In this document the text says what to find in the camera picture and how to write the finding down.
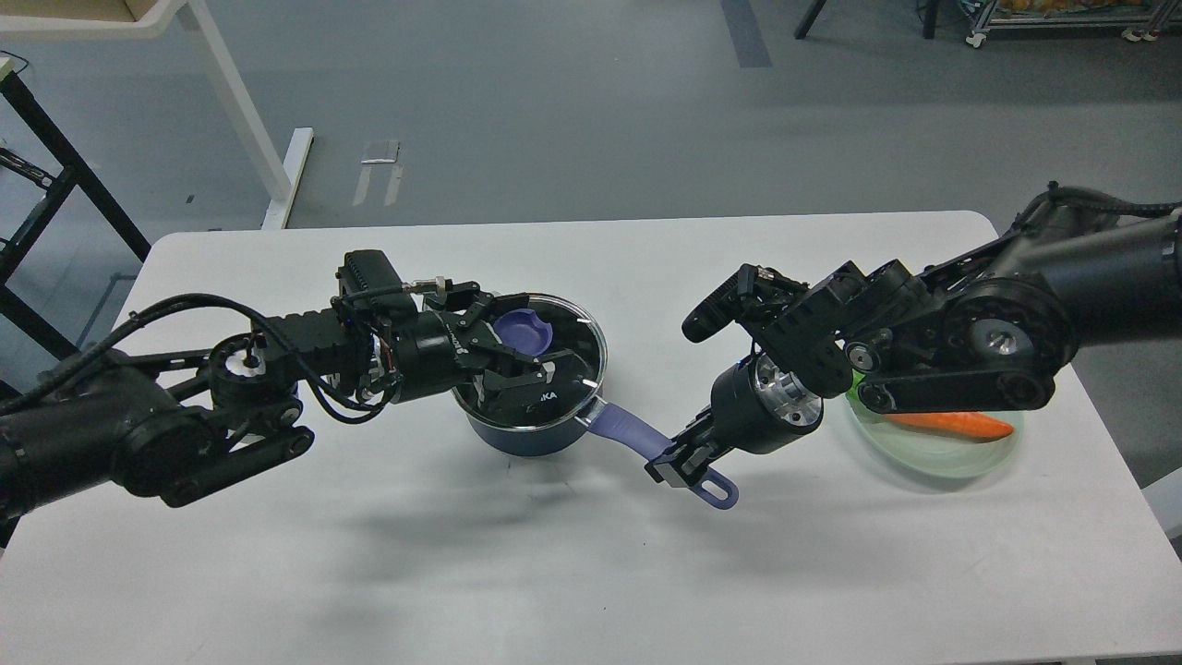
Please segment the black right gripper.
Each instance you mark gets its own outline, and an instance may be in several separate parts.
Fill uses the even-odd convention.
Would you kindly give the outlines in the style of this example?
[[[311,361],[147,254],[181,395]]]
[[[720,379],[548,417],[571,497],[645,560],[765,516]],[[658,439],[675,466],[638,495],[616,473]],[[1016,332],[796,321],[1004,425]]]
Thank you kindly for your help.
[[[645,470],[652,480],[675,488],[713,483],[730,489],[730,480],[712,467],[722,449],[772,454],[814,433],[824,416],[820,397],[768,356],[745,357],[717,374],[709,408],[712,412],[696,413],[671,441],[663,435],[647,438]]]

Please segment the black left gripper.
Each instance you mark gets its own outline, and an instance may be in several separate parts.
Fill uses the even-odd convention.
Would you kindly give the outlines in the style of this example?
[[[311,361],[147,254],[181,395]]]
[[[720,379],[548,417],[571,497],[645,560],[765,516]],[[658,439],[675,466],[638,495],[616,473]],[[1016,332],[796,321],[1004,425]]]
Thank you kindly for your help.
[[[548,352],[548,322],[530,308],[527,294],[452,294],[449,312],[430,309],[392,320],[390,346],[398,374],[392,403],[457,387],[465,413],[491,426],[540,426],[553,418],[556,361],[502,373],[487,370],[473,379],[465,365],[467,357]]]

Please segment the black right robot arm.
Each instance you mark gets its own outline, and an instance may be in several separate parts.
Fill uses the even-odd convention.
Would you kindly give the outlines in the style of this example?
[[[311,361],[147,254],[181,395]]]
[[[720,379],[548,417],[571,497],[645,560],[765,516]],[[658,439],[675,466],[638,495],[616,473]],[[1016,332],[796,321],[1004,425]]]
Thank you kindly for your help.
[[[1178,335],[1178,203],[1048,185],[1009,230],[920,273],[845,262],[818,283],[742,265],[682,324],[699,344],[735,322],[751,354],[647,463],[673,487],[819,428],[849,389],[875,413],[1034,411],[1085,346]]]

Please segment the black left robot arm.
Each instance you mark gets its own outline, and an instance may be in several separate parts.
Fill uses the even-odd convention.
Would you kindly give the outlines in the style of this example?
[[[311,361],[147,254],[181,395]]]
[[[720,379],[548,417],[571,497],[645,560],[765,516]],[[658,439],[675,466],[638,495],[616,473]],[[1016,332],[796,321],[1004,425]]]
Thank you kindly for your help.
[[[327,308],[264,317],[225,296],[169,296],[4,402],[4,543],[18,522],[106,481],[181,508],[300,457],[298,384],[335,420],[364,424],[388,405],[461,384],[552,382],[557,354],[521,352],[491,324],[526,304],[469,285],[417,308],[405,292],[335,296]],[[132,357],[118,344],[191,308],[229,308],[249,332],[212,348]]]

